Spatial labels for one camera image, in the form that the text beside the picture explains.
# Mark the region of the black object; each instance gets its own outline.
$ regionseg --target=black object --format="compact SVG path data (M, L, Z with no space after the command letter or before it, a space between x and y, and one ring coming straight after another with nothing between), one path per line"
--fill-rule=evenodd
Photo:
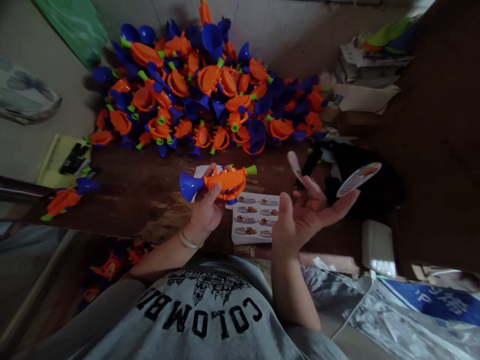
M405 182L389 162L376 152L346 143L337 143L335 141L317 142L301 170L302 175L310 175L312 173L318 160L322 158L322 148L333 153L343 181L347 180L351 174L365 165L374 162L382 164L378 173L358 188L361 193L355 205L348 212L348 218L379 220L393 213L407 199ZM298 180L295 185L298 189L304 189ZM329 205L338 200L337 191L340 189L340 186L342 186L342 182L335 177L327 177L325 179L325 195Z
M63 175L72 175L75 174L80 167L84 164L85 161L88 159L84 158L85 153L89 149L88 146L82 146L79 142L75 144L73 149L68 154L68 157L63 162L63 165L60 169L60 174Z

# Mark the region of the hand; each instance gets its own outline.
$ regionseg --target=hand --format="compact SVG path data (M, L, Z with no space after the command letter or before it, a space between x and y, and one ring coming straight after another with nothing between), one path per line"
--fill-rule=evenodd
M211 163L202 178L212 175L216 167L217 164ZM225 210L225 202L217 197L221 191L222 185L217 183L210 190L204 187L196 194L190 223L183 230L189 242L203 243L219 226Z
M295 206L286 192L280 194L278 221L272 230L272 248L276 254L297 256L313 235L341 220L360 195L359 190L354 190L327 207L327 197L312 178L303 176L302 183L306 190L293 192L297 199Z

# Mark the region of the silver bangle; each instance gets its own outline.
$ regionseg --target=silver bangle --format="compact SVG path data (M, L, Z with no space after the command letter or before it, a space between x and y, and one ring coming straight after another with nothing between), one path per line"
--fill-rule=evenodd
M202 242L200 245L192 244L192 243L191 243L190 241L188 241L187 238L185 237L185 235L184 235L184 230L183 230L183 229L180 231L180 240L181 240L181 242L183 243L183 245L185 245L187 248L189 248L189 249L194 249L194 250L200 249L200 248L205 244L205 241Z

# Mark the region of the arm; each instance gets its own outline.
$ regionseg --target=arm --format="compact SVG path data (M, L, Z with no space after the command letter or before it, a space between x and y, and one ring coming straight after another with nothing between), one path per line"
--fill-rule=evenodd
M303 177L304 192L295 191L295 206L290 196L280 194L278 221L273 227L271 284L273 306L279 319L321 331L322 326L300 268L300 248L322 228L342 219L360 194L354 190L327 207L327 198L308 176Z
M212 163L204 176L209 176L215 167L216 164ZM225 203L217 198L222 190L221 184L216 184L208 192L203 190L197 194L191 220L182 230L187 241L197 246L202 245L217 228L225 209ZM167 272L183 267L196 252L196 249L184 245L178 232L132 267L123 279L134 278L152 284Z

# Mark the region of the yellow paper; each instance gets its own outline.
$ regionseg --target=yellow paper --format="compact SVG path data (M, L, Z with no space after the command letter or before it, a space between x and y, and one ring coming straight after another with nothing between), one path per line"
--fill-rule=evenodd
M80 143L82 146L89 146L89 149L86 151L83 157L85 159L91 159L92 144L82 139L55 134L53 141L51 142L50 149L48 149L46 158L43 161L40 175L36 180L38 185L53 189L71 189L77 186L77 183L75 182L77 179L76 176L62 175L59 172L76 143Z

